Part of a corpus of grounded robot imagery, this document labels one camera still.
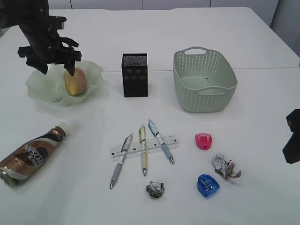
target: white table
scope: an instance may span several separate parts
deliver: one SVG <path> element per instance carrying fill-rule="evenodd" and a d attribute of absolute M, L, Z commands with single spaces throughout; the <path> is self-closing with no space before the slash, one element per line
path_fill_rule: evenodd
<path fill-rule="evenodd" d="M 123 53 L 148 53 L 150 71 L 172 70 L 174 53 L 192 46 L 220 51 L 235 69 L 299 67 L 299 57 L 246 7 L 51 14 L 67 17 L 60 34 L 77 41 L 82 59 L 96 62 L 106 72 L 121 71 Z M 27 40 L 12 28 L 0 39 L 1 51 L 9 52 L 1 56 L 11 61 L 22 45 L 28 45 Z"/>
<path fill-rule="evenodd" d="M 282 148 L 292 134 L 285 116 L 299 107 L 300 68 L 235 70 L 239 84 L 225 110 L 192 114 L 177 100 L 171 71 L 149 72 L 148 98 L 124 98 L 121 73 L 103 73 L 104 87 L 87 102 L 58 108 L 28 98 L 28 74 L 14 76 L 18 69 L 7 70 L 9 61 L 1 66 L 7 76 L 0 83 L 0 158 L 61 121 L 74 130 L 23 186 L 0 183 L 1 225 L 299 224 L 300 163 L 287 164 Z M 116 163 L 109 147 L 131 131 L 137 141 L 148 118 L 163 135 L 179 137 L 172 149 L 176 164 L 162 151 L 149 153 L 144 177 L 141 158 L 128 158 L 110 190 Z M 195 145 L 201 132 L 213 136 L 209 151 Z M 236 162 L 240 179 L 228 182 L 214 173 L 210 161 L 219 152 Z M 196 188 L 205 173 L 221 186 L 209 200 Z M 147 196 L 150 180 L 165 183 L 162 198 Z"/>

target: white bottle cap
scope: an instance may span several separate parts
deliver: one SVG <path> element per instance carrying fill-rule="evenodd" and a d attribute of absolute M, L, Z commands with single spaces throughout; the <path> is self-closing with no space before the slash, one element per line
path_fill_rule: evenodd
<path fill-rule="evenodd" d="M 66 136 L 71 132 L 70 126 L 66 123 L 60 123 L 59 125 L 57 125 L 57 127 L 60 127 L 65 132 Z"/>

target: pen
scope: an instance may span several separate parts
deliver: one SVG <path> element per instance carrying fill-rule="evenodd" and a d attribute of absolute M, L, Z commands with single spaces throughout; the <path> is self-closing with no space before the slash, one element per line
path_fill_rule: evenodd
<path fill-rule="evenodd" d="M 169 161 L 172 164 L 175 164 L 175 161 L 173 159 L 172 154 L 170 153 L 169 148 L 167 147 L 167 145 L 164 143 L 163 139 L 161 138 L 157 128 L 155 127 L 154 123 L 152 120 L 148 120 L 148 127 L 151 130 L 152 134 L 157 138 L 158 143 L 161 145 L 163 152 L 165 153 L 165 155 L 167 156 L 167 158 L 169 159 Z"/>
<path fill-rule="evenodd" d="M 146 152 L 146 131 L 145 131 L 145 125 L 142 124 L 140 130 L 140 144 L 141 148 L 143 150 L 142 152 L 142 171 L 144 173 L 144 176 L 147 174 L 147 152 Z"/>
<path fill-rule="evenodd" d="M 131 145 L 131 142 L 132 142 L 132 139 L 133 139 L 133 133 L 131 133 L 124 141 L 124 144 L 122 146 L 122 150 L 121 152 L 127 152 L 128 151 L 128 148 L 130 147 Z M 124 160 L 126 158 L 126 155 L 123 155 L 120 157 L 120 160 L 118 162 L 118 164 L 116 165 L 116 168 L 114 169 L 114 172 L 113 172 L 113 175 L 112 175 L 112 179 L 111 179 L 111 185 L 110 185 L 110 189 L 112 189 L 113 185 L 115 184 L 115 182 L 117 181 L 118 177 L 119 177 L 119 174 L 121 172 L 121 169 L 122 169 L 122 166 L 123 166 L 123 163 L 124 163 Z"/>

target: light green basket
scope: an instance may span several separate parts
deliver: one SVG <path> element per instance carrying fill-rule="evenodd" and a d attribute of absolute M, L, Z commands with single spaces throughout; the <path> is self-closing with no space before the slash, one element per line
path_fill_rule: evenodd
<path fill-rule="evenodd" d="M 192 49 L 204 54 L 186 54 Z M 233 69 L 225 57 L 214 50 L 191 47 L 174 54 L 174 82 L 182 108 L 191 113 L 223 110 L 237 87 Z"/>

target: bottle label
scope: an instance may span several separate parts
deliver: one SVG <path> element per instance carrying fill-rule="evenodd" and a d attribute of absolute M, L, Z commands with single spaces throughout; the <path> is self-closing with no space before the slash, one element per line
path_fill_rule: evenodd
<path fill-rule="evenodd" d="M 38 169 L 49 156 L 47 149 L 38 143 L 46 142 L 55 147 L 62 140 L 63 137 L 58 133 L 45 134 L 22 146 L 20 153 L 15 154 L 15 156 L 21 159 L 24 163 L 32 165 Z"/>

